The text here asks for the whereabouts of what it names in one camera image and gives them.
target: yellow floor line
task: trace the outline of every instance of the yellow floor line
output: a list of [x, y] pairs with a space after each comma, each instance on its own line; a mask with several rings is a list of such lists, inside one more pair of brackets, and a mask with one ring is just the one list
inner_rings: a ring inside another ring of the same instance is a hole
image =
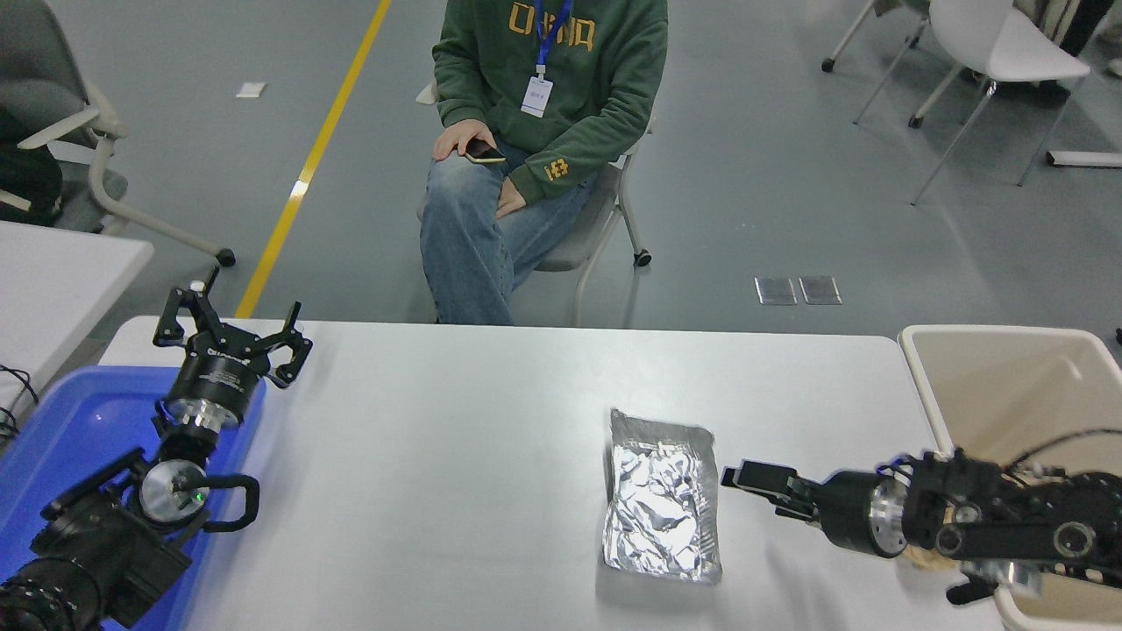
[[304, 168], [300, 171], [300, 179], [292, 186], [288, 201], [284, 204], [284, 212], [280, 213], [276, 227], [273, 228], [273, 236], [269, 237], [269, 243], [265, 246], [265, 252], [261, 253], [261, 260], [257, 264], [257, 268], [254, 269], [254, 276], [249, 280], [249, 286], [246, 287], [246, 293], [241, 296], [241, 303], [238, 304], [234, 318], [251, 317], [254, 309], [257, 308], [257, 302], [261, 299], [261, 292], [265, 290], [265, 284], [269, 281], [273, 266], [276, 265], [285, 239], [288, 238], [288, 230], [292, 229], [292, 225], [296, 220], [296, 213], [300, 212], [300, 207], [304, 203], [304, 194], [307, 192], [307, 188], [312, 185], [312, 179], [315, 177], [315, 170], [320, 167], [320, 159], [323, 158], [328, 143], [331, 141], [331, 136], [335, 132], [339, 117], [342, 116], [343, 109], [347, 107], [347, 101], [355, 89], [359, 73], [362, 72], [362, 66], [366, 64], [370, 47], [374, 45], [375, 38], [378, 37], [378, 30], [381, 28], [381, 22], [386, 18], [386, 11], [389, 10], [392, 1], [381, 0], [377, 12], [374, 13], [374, 19], [370, 20], [370, 26], [366, 29], [362, 44], [359, 45], [358, 52], [355, 53], [355, 60], [351, 61], [350, 70], [347, 71], [343, 84], [339, 86], [339, 93], [335, 94], [335, 102], [332, 103], [331, 111], [328, 112], [328, 118], [323, 121], [323, 127], [320, 128], [320, 135], [316, 136], [315, 144], [312, 145], [312, 152], [307, 154]]

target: silver foil bag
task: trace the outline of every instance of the silver foil bag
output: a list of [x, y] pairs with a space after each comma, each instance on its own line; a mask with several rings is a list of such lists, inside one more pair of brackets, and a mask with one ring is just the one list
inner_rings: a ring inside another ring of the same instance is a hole
[[611, 411], [608, 567], [693, 583], [720, 580], [712, 433]]

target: chair caster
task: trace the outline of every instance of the chair caster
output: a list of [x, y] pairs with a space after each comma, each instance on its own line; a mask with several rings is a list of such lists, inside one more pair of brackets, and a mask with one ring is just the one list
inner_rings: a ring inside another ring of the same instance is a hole
[[238, 259], [233, 257], [233, 250], [230, 248], [222, 248], [217, 255], [214, 255], [214, 258], [218, 259], [218, 264], [222, 267], [233, 267], [233, 264], [238, 262]]

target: name tag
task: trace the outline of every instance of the name tag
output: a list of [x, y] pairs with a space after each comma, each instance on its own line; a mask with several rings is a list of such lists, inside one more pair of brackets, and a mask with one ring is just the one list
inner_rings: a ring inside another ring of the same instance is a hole
[[522, 100], [522, 111], [542, 118], [545, 116], [545, 106], [550, 102], [550, 92], [552, 91], [552, 81], [531, 76], [530, 85], [526, 88], [526, 98]]

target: phone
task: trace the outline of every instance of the phone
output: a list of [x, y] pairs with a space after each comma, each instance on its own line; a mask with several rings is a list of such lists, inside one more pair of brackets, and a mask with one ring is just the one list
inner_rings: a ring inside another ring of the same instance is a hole
[[468, 150], [463, 157], [476, 164], [498, 164], [506, 162], [506, 156], [503, 155], [503, 152], [491, 147], [486, 140], [480, 140], [479, 138], [468, 143]]

